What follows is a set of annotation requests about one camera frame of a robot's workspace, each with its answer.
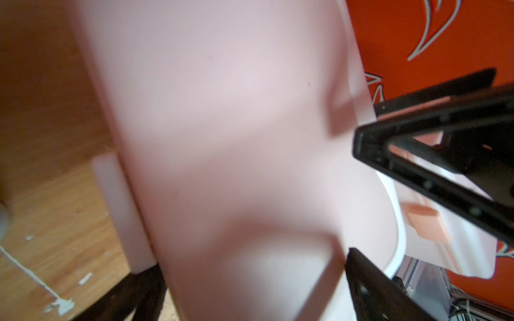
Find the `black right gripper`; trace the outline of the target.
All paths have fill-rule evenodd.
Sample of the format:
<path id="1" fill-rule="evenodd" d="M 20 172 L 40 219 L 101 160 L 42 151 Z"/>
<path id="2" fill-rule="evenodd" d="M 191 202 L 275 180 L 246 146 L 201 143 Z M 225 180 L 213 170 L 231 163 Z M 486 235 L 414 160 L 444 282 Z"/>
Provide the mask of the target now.
<path id="1" fill-rule="evenodd" d="M 384 116 L 449 97 L 357 128 L 353 156 L 512 244 L 513 85 L 491 88 L 496 74 L 486 68 L 374 104 L 376 116 Z M 393 147 L 466 176 L 483 193 L 394 154 Z"/>

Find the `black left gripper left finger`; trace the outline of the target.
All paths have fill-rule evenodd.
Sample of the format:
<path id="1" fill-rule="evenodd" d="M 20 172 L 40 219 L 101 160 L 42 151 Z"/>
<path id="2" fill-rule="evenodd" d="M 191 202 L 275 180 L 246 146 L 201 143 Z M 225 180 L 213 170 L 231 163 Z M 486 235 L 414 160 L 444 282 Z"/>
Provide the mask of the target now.
<path id="1" fill-rule="evenodd" d="M 158 320 L 163 309 L 167 285 L 158 265 L 138 274 L 128 274 L 104 296 L 85 309 L 75 321 Z"/>

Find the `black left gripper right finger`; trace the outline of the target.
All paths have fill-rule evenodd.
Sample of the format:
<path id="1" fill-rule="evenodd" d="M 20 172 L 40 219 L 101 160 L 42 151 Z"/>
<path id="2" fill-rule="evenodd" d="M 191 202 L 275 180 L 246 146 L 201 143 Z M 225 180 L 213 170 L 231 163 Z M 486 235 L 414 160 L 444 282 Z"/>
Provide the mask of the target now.
<path id="1" fill-rule="evenodd" d="M 357 248 L 349 249 L 345 271 L 358 320 L 434 319 Z"/>

